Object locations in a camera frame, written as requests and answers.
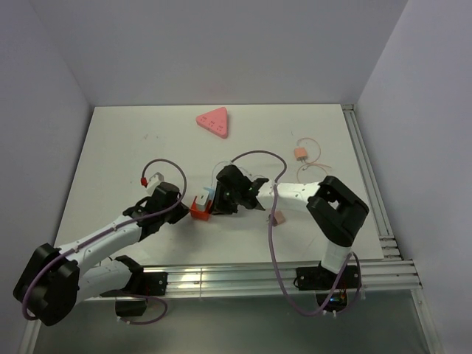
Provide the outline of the light blue charger plug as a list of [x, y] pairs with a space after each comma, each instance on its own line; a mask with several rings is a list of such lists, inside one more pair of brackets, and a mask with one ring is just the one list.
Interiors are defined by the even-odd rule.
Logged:
[[215, 188], [214, 187], [205, 187], [204, 190], [208, 192], [209, 200], [213, 201], [215, 197]]

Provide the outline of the white charger plug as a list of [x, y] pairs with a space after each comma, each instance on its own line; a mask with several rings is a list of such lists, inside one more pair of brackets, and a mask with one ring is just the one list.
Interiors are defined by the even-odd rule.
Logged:
[[195, 198], [195, 208], [199, 211], [204, 212], [207, 208], [209, 202], [209, 191], [207, 189], [202, 189], [199, 195]]

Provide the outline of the red cube socket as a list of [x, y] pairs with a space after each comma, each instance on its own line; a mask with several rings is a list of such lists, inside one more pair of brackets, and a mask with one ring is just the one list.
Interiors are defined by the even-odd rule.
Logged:
[[210, 209], [212, 206], [212, 201], [207, 201], [205, 205], [205, 210], [201, 211], [197, 208], [197, 197], [194, 197], [193, 202], [190, 207], [190, 215], [193, 219], [200, 221], [208, 221], [211, 215]]

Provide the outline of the brown pink charger plug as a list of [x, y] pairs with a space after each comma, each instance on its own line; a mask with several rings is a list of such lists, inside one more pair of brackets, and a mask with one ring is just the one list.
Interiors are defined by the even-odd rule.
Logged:
[[286, 222], [286, 218], [281, 210], [276, 210], [274, 213], [270, 213], [267, 218], [267, 223], [272, 226], [279, 226]]

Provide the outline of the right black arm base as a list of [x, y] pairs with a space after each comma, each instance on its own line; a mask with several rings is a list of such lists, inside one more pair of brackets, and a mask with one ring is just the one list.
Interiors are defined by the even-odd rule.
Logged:
[[[337, 275], [324, 270], [320, 265], [296, 268], [294, 286], [299, 291], [329, 291], [335, 282]], [[348, 290], [357, 289], [360, 276], [354, 265], [348, 265], [336, 285], [336, 290], [331, 296], [324, 309], [333, 312], [343, 310], [349, 304]]]

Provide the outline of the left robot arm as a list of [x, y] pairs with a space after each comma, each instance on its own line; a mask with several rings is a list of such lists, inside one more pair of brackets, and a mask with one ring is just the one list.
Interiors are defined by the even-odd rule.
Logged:
[[177, 186], [161, 182], [151, 195], [96, 232], [59, 247], [39, 246], [13, 290], [24, 315], [52, 326], [85, 299], [106, 293], [144, 297], [143, 267], [128, 256], [110, 256], [185, 217], [189, 209], [182, 198]]

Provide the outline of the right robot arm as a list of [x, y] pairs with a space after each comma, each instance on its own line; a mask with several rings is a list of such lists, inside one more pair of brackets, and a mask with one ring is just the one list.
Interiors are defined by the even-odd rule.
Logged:
[[308, 184], [280, 183], [268, 178], [251, 180], [233, 164], [216, 176], [212, 214], [231, 215], [239, 206], [248, 210], [287, 209], [307, 212], [327, 239], [319, 279], [329, 288], [345, 276], [343, 264], [369, 214], [369, 207], [335, 176]]

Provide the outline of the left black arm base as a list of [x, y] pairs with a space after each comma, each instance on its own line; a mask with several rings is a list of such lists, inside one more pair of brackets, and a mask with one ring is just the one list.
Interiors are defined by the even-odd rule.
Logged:
[[[162, 296], [167, 290], [167, 272], [144, 272], [132, 276], [130, 282], [123, 288], [115, 291], [116, 297], [130, 297], [131, 300], [116, 300], [115, 314], [122, 322], [130, 325], [150, 325], [165, 317], [168, 304]], [[151, 305], [161, 305], [162, 312], [154, 319], [136, 320], [142, 317]]]

